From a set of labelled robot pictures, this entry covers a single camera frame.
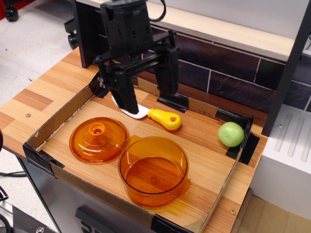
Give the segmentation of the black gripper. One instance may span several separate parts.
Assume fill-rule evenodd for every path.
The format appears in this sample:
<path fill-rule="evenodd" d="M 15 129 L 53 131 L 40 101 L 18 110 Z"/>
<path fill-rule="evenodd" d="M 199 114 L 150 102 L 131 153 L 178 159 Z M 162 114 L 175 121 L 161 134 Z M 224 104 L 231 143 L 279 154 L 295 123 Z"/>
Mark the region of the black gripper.
<path fill-rule="evenodd" d="M 117 105 L 138 113 L 131 76 L 150 68 L 160 93 L 174 95 L 179 85 L 176 32 L 153 34 L 144 0 L 110 0 L 100 5 L 100 12 L 110 49 L 93 62 Z"/>

